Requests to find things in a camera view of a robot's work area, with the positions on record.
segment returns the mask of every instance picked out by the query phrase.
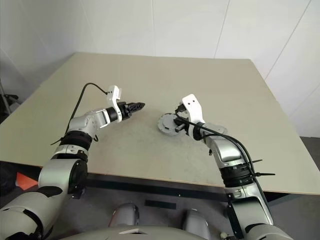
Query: table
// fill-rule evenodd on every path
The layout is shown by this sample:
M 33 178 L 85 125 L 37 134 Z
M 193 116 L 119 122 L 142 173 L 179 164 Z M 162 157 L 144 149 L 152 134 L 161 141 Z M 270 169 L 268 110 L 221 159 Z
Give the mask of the table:
M 166 136 L 157 121 L 194 93 L 206 122 L 222 125 L 250 152 L 264 191 L 320 194 L 320 172 L 254 64 L 203 59 L 75 53 L 0 125 L 1 161 L 43 166 L 63 136 L 82 87 L 122 88 L 121 100 L 146 106 L 98 132 L 88 171 L 141 179 L 223 187 L 207 147 L 185 134 Z M 88 86 L 76 116 L 106 108 Z

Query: silver robot arm segment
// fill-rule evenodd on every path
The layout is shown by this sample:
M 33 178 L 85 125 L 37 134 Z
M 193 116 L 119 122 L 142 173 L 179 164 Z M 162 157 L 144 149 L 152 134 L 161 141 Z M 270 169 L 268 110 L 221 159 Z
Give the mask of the silver robot arm segment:
M 179 112 L 186 113 L 187 118 L 179 117 Z M 195 95 L 184 97 L 175 113 L 175 131 L 185 129 L 187 135 L 196 141 L 202 141 L 209 148 L 209 154 L 214 156 L 229 199 L 227 212 L 234 235 L 238 239 L 247 240 L 292 240 L 273 226 L 268 203 L 252 174 L 250 164 L 244 160 L 242 148 L 229 139 L 206 130 L 211 129 L 222 135 L 227 132 L 223 126 L 205 123 L 202 107 Z
M 109 108 L 73 118 L 52 158 L 42 168 L 38 190 L 24 193 L 0 209 L 0 240 L 43 239 L 50 233 L 63 203 L 79 198 L 87 177 L 88 151 L 98 129 L 130 118 L 144 103 L 117 102 L 121 90 L 108 89 Z

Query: orange object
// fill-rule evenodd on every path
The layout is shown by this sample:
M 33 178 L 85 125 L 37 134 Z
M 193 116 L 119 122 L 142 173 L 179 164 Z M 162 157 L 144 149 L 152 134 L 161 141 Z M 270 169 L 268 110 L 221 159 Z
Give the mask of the orange object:
M 38 182 L 36 180 L 33 180 L 32 178 L 23 175 L 20 172 L 16 173 L 16 184 L 22 188 L 23 190 L 27 190 L 35 185 L 38 185 Z

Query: black cable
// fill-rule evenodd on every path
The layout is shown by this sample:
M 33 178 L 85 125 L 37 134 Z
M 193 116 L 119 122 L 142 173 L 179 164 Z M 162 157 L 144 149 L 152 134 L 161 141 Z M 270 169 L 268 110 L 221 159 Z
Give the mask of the black cable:
M 81 93 L 80 93 L 79 99 L 78 99 L 78 101 L 76 102 L 76 105 L 75 105 L 75 107 L 74 107 L 74 109 L 73 109 L 73 112 L 72 112 L 72 114 L 71 114 L 71 116 L 70 116 L 68 125 L 66 126 L 66 129 L 65 129 L 65 132 L 64 132 L 64 135 L 67 134 L 67 131 L 68 131 L 69 126 L 70 126 L 70 122 L 71 122 L 71 120 L 75 117 L 75 114 L 76 114 L 76 112 L 77 112 L 77 109 L 78 109 L 78 107 L 79 107 L 79 105 L 80 105 L 80 102 L 81 102 L 81 100 L 82 100 L 82 97 L 84 96 L 85 90 L 86 90 L 86 88 L 87 88 L 88 85 L 93 85 L 93 86 L 95 86 L 96 88 L 98 88 L 101 92 L 103 92 L 105 95 L 108 95 L 108 92 L 107 92 L 107 91 L 104 91 L 104 90 L 103 90 L 101 87 L 99 87 L 97 84 L 95 84 L 95 83 L 93 83 L 93 82 L 88 82 L 88 83 L 86 83 L 86 84 L 83 86 L 83 88 L 82 88 L 82 91 L 81 91 Z M 61 141 L 62 139 L 63 139 L 63 137 L 61 137 L 59 140 L 55 141 L 54 143 L 51 143 L 50 145 L 54 145 L 54 144 L 56 144 L 57 142 Z M 98 141 L 99 141 L 98 136 L 95 135 L 94 138 L 93 138 L 93 140 L 94 140 L 95 142 L 98 142 Z
M 76 114 L 76 112 L 77 112 L 77 109 L 78 109 L 78 107 L 79 107 L 79 105 L 80 105 L 80 102 L 81 102 L 81 100 L 82 100 L 82 97 L 83 97 L 83 95 L 84 95 L 84 93 L 85 93 L 85 90 L 86 90 L 86 88 L 87 88 L 88 85 L 93 85 L 93 86 L 95 86 L 96 88 L 98 88 L 101 92 L 103 92 L 105 95 L 108 95 L 108 92 L 104 91 L 101 87 L 99 87 L 97 84 L 95 84 L 95 83 L 93 83 L 93 82 L 88 82 L 87 84 L 85 84 L 85 85 L 83 86 L 83 88 L 82 88 L 82 91 L 81 91 L 81 94 L 80 94 L 80 96 L 79 96 L 79 99 L 78 99 L 78 101 L 77 101 L 77 103 L 76 103 L 76 105 L 75 105 L 75 107 L 74 107 L 74 109 L 73 109 L 73 112 L 72 112 L 71 116 L 70 116 L 70 119 L 69 119 L 69 122 L 68 122 L 68 125 L 67 125 L 67 127 L 66 127 L 66 130 L 65 130 L 65 133 L 64 133 L 64 134 L 66 134 L 67 131 L 68 131 L 68 129 L 69 129 L 70 121 L 71 121 L 71 119 L 74 118 L 74 116 L 75 116 L 75 114 Z
M 260 194 L 262 196 L 262 199 L 265 202 L 265 205 L 266 205 L 266 207 L 268 208 L 268 210 L 270 212 L 266 196 L 265 196 L 265 194 L 264 194 L 264 192 L 263 192 L 263 190 L 262 190 L 262 188 L 261 188 L 261 186 L 260 186 L 260 184 L 259 184 L 259 182 L 258 182 L 258 180 L 256 178 L 256 176 L 261 176 L 261 175 L 263 175 L 265 173 L 259 173 L 259 172 L 257 174 L 255 173 L 254 164 L 252 162 L 251 156 L 250 156 L 248 150 L 246 149 L 246 147 L 239 140 L 237 140 L 236 138 L 234 138 L 232 136 L 225 135 L 225 134 L 219 133 L 217 131 L 214 131 L 214 130 L 212 130 L 210 128 L 207 128 L 207 127 L 195 124 L 193 122 L 190 122 L 190 121 L 186 120 L 185 118 L 179 116 L 178 113 L 175 113 L 175 115 L 177 116 L 177 118 L 179 120 L 181 120 L 182 122 L 184 122 L 186 124 L 190 124 L 190 125 L 193 125 L 193 126 L 195 126 L 197 128 L 200 128 L 200 129 L 203 129 L 203 130 L 206 130 L 208 132 L 213 133 L 213 134 L 206 134 L 206 135 L 202 136 L 200 138 L 200 140 L 202 140 L 204 138 L 207 138 L 209 136 L 220 136 L 220 137 L 223 137 L 223 138 L 229 140 L 230 142 L 232 142 L 239 149 L 239 151 L 240 151 L 240 153 L 241 153 L 241 155 L 243 157 L 244 162 L 249 165 L 248 169 L 250 171 L 250 174 L 252 175 L 252 179 L 254 179 L 254 181 L 255 181 L 255 183 L 256 183 L 256 185 L 258 187 L 258 190 L 259 190 L 259 192 L 260 192 Z

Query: gray floor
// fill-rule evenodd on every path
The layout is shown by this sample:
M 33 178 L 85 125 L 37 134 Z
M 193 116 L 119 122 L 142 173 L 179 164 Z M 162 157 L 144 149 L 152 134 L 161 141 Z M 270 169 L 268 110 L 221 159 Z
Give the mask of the gray floor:
M 302 140 L 320 169 L 320 138 L 303 137 Z M 179 187 L 179 183 L 175 183 L 174 187 Z M 17 188 L 6 197 L 2 197 L 1 205 L 3 206 L 21 192 Z M 176 203 L 177 209 L 144 206 L 145 200 Z M 207 219 L 213 240 L 220 239 L 220 232 L 232 233 L 229 220 L 223 216 L 224 204 L 220 202 L 88 188 L 81 199 L 72 199 L 66 203 L 48 239 L 57 240 L 84 231 L 104 228 L 108 225 L 113 210 L 119 204 L 128 202 L 133 202 L 139 207 L 141 225 L 179 228 L 184 210 L 193 208 L 202 212 Z M 320 239 L 320 196 L 289 195 L 284 199 L 273 201 L 270 209 L 275 224 L 295 240 Z

